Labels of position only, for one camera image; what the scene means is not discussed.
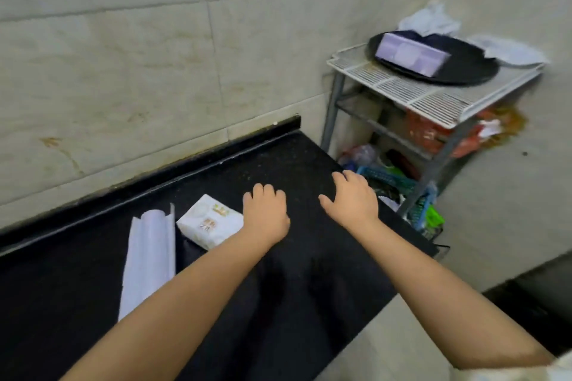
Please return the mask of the flat white plastic bag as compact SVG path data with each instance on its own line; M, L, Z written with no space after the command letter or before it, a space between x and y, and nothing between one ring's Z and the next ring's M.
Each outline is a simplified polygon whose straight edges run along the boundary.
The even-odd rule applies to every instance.
M495 59L509 67L532 67L550 64L550 59L537 48L508 38L476 34L464 38L468 44L478 47L486 59Z

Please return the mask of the blue plastic basket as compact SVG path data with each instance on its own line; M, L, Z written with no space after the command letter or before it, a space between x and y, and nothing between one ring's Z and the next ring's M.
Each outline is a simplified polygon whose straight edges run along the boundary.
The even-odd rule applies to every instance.
M416 190L418 182L408 177L392 173L386 167L361 166L357 174L362 175L373 187L378 196L387 197L393 202L403 203ZM438 196L436 185L429 183L416 202L407 211L405 218L416 230L427 224L427 213Z

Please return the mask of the person's left forearm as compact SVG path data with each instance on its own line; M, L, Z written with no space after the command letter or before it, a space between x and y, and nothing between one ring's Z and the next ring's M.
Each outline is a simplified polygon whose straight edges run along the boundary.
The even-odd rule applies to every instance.
M231 236L119 321L60 381L173 381L278 241L245 228Z

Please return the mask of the green packet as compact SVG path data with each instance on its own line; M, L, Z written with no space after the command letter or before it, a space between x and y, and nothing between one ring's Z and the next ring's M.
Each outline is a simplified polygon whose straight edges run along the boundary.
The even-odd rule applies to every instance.
M442 227L444 224L445 224L445 219L435 209L433 205L430 205L425 212L425 227L439 228Z

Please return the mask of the clear plastic bag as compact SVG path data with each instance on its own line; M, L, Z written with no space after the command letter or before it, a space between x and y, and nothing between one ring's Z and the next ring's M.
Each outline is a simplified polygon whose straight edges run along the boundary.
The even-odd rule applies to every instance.
M378 161L380 151L372 144L362 144L354 146L344 151L338 159L338 164L343 169L353 172L361 167L369 167L375 165Z

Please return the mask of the white paper sheet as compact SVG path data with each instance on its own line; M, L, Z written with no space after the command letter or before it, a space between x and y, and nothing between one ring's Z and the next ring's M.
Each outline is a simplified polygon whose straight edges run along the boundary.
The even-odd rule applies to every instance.
M175 206L133 217L128 237L118 321L175 276Z

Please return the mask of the person's right hand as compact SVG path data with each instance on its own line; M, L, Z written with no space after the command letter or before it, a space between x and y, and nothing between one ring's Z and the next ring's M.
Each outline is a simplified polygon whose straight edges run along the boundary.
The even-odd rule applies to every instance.
M333 172L332 178L336 214L330 218L353 236L375 225L379 221L378 199L367 180L350 170Z

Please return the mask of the person's left hand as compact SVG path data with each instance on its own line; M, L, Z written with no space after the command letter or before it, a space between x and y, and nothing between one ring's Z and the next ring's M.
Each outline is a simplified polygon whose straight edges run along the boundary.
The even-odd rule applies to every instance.
M244 208L243 230L257 243L271 249L283 240L290 229L286 208Z

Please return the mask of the crumpled white plastic bag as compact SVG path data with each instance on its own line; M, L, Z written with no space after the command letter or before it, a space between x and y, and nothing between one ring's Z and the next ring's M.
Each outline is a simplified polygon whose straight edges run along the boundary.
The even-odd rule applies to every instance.
M456 36L460 30L461 22L446 12L443 3L435 0L397 24L397 31L413 31L423 37L432 34Z

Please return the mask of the white tissue pack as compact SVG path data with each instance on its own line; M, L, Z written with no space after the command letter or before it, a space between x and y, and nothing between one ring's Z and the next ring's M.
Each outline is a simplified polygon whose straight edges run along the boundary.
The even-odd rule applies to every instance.
M204 194L176 221L182 235L206 251L219 246L244 225L241 213Z

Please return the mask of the black round pan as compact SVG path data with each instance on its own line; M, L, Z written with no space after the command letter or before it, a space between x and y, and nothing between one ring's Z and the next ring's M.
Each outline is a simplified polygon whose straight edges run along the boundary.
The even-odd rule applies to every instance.
M379 45L385 32L378 34L368 40L365 55L378 66L389 69L405 76L428 84L443 86L469 87L483 84L492 80L499 72L499 63L495 59L486 59L482 50L457 38L450 36L432 34L426 37L420 36L413 31L391 31L397 32L406 38L418 40L421 43L430 45L439 50L448 52L451 57L440 68L434 77L424 77L408 69L400 68L392 63L380 61L374 58L374 52Z

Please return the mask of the red snack packet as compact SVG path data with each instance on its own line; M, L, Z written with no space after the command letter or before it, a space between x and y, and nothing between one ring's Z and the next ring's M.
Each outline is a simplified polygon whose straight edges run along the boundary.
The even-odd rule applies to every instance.
M460 159L471 154L480 149L485 141L504 132L501 120L492 118L493 114L489 110L482 111L479 116L483 116L485 119L479 119L476 125L470 129L468 135L454 148L451 153L452 158ZM453 129L443 128L410 110L406 112L405 120L412 141L431 154L437 154L454 132Z

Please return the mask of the person's right forearm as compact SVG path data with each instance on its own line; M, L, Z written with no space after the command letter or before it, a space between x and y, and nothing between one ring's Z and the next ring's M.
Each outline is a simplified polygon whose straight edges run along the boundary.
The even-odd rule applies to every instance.
M348 227L449 363L461 370L543 367L555 357L496 305L376 218Z

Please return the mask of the purple box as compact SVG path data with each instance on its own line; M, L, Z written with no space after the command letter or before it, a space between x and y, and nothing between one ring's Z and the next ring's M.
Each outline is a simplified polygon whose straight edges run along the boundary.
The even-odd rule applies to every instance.
M397 32L385 33L374 52L374 58L408 69L424 77L434 77L451 54Z

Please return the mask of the grey metal shelf rack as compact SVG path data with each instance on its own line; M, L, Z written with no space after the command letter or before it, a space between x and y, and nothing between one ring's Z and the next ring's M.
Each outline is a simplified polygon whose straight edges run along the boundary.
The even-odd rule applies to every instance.
M358 113L355 110L352 110L348 106L347 100L359 96L361 94L365 94L372 99L378 98L382 102L381 115L386 113L389 108L395 108L395 107L401 109L404 108L399 106L397 103L391 102L389 99L385 97L373 95L373 93L371 93L365 86L361 85L360 83L357 83L356 81L353 81L352 79L347 78L342 74L337 73L335 70L333 70L333 72L334 76L331 89L331 97L327 107L327 114L325 117L325 124L324 124L320 148L324 152L329 152L335 127L336 117L338 115L338 111L341 110L350 117L358 119L359 121L362 121L363 123L367 124L375 134L378 134L380 136L386 136L391 140L394 140L401 146L404 146L405 148L409 149L411 152L413 152L420 158L427 161L427 165L422 175L420 176L420 180L418 181L416 190L407 198L404 204L400 206L398 209L397 212L398 215L405 218L407 211L411 208L411 206L413 206L413 204L416 202L417 198L422 194L426 186L431 182L433 182L434 184L437 182L438 177L440 176L442 170L447 166L447 164L452 159L451 153L453 152L454 148L461 142L461 140L466 135L468 135L470 129L478 122L477 115L467 119L464 122L461 122L459 125L453 128L454 130L453 134L449 137L449 140L442 147L442 149L439 152L437 152L437 154L430 154L421 147L416 146L412 141L407 140L404 136L401 136L396 132L393 132L389 128L387 128L385 123L381 122L382 117L379 117L378 120L374 120L367 116L364 116L361 113Z

